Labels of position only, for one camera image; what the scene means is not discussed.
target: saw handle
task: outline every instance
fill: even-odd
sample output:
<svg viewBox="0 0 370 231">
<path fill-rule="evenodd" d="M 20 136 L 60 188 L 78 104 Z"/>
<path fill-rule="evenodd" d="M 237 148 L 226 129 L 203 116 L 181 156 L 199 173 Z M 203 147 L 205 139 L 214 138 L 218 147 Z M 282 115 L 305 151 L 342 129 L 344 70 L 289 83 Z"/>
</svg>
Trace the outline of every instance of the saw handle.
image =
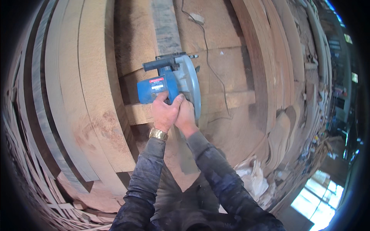
<svg viewBox="0 0 370 231">
<path fill-rule="evenodd" d="M 173 65 L 175 65 L 174 58 L 164 58 L 164 59 L 146 62 L 142 64 L 145 71 L 150 71 L 150 70 L 159 69 L 159 68 L 167 67 L 167 66 L 173 66 Z"/>
</svg>

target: power cord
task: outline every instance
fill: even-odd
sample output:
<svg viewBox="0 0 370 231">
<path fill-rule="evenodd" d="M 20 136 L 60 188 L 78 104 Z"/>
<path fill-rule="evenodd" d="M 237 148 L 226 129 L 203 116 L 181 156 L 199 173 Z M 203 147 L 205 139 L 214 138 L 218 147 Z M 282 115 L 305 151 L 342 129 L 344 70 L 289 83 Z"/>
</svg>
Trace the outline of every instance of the power cord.
<svg viewBox="0 0 370 231">
<path fill-rule="evenodd" d="M 231 119 L 233 119 L 233 116 L 231 116 L 231 115 L 230 115 L 230 112 L 229 112 L 228 102 L 227 102 L 227 100 L 226 100 L 226 88 L 225 88 L 225 84 L 224 84 L 224 83 L 223 83 L 223 81 L 218 77 L 218 75 L 216 74 L 216 72 L 212 69 L 212 67 L 211 67 L 211 65 L 209 64 L 209 61 L 208 61 L 208 54 L 209 54 L 209 50 L 208 50 L 208 45 L 207 45 L 207 40 L 206 40 L 206 31 L 204 30 L 204 27 L 203 27 L 199 22 L 197 22 L 197 21 L 193 18 L 193 16 L 191 16 L 188 12 L 184 11 L 184 0 L 182 0 L 182 4 L 181 4 L 181 11 L 182 11 L 184 14 L 188 15 L 189 17 L 191 17 L 191 19 L 193 20 L 193 22 L 195 22 L 196 24 L 198 24 L 198 26 L 200 26 L 200 27 L 201 27 L 201 29 L 202 29 L 202 31 L 203 31 L 204 43 L 206 44 L 206 52 L 207 52 L 207 58 L 206 58 L 206 60 L 207 60 L 207 66 L 210 68 L 210 70 L 211 70 L 211 71 L 212 71 L 212 73 L 216 76 L 216 78 L 221 82 L 222 87 L 223 87 L 223 97 L 224 97 L 224 99 L 225 99 L 225 106 L 226 106 L 226 110 L 227 110 L 227 112 L 228 112 L 229 117 L 220 117 L 220 118 L 214 119 L 214 120 L 212 120 L 212 121 L 210 121 L 210 122 L 208 122 L 208 123 L 211 123 L 211 122 L 216 121 L 216 120 L 218 120 L 218 119 L 230 119 L 230 120 L 231 120 Z"/>
</svg>

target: gold wristwatch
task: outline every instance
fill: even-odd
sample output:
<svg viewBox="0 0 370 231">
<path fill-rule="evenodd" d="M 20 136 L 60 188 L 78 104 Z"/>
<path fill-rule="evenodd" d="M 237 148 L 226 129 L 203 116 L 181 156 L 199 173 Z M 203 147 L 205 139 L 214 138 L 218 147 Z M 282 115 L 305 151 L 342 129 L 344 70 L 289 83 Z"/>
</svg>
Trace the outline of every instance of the gold wristwatch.
<svg viewBox="0 0 370 231">
<path fill-rule="evenodd" d="M 149 133 L 149 138 L 151 137 L 155 137 L 155 138 L 158 138 L 160 140 L 164 140 L 164 141 L 167 141 L 168 139 L 168 135 L 167 133 L 157 129 L 157 128 L 152 128 L 152 130 L 150 130 L 150 133 Z"/>
</svg>

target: person's right hand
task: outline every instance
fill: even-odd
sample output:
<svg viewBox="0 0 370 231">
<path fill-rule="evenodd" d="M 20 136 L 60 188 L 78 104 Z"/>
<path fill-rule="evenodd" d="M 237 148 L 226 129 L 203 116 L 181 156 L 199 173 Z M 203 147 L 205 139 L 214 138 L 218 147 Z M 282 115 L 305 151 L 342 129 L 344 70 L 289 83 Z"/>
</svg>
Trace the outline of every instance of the person's right hand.
<svg viewBox="0 0 370 231">
<path fill-rule="evenodd" d="M 194 106 L 191 102 L 187 100 L 182 101 L 175 126 L 180 129 L 185 138 L 189 138 L 192 134 L 199 131 L 195 124 Z"/>
</svg>

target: finger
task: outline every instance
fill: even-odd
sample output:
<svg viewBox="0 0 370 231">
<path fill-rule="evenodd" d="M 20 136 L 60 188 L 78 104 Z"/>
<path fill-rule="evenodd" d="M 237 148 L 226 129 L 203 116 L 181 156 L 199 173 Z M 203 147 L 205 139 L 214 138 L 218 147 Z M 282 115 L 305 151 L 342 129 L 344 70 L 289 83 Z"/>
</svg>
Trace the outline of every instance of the finger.
<svg viewBox="0 0 370 231">
<path fill-rule="evenodd" d="M 171 107 L 172 108 L 179 108 L 181 103 L 184 101 L 184 95 L 183 94 L 179 94 L 178 96 L 176 96 L 176 98 L 174 99 L 173 103 L 171 104 Z"/>
<path fill-rule="evenodd" d="M 168 91 L 162 91 L 157 95 L 157 98 L 155 100 L 159 100 L 161 102 L 164 102 L 168 97 Z"/>
</svg>

